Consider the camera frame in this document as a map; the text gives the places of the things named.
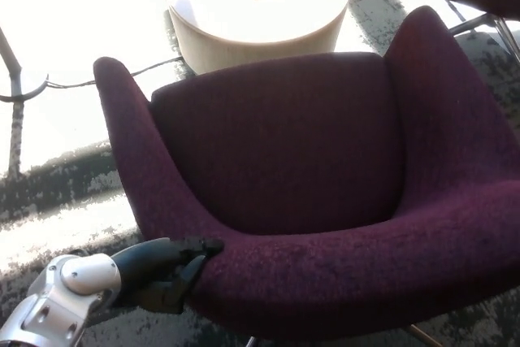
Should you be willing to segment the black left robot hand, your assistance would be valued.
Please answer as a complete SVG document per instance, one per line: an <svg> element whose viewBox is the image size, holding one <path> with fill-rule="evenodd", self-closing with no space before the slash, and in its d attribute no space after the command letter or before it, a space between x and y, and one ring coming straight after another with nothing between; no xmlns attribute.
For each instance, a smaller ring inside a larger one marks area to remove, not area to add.
<svg viewBox="0 0 520 347"><path fill-rule="evenodd" d="M220 239L159 238L112 256L121 277L114 308L140 307L152 313L181 314L209 259L223 251Z"/></svg>

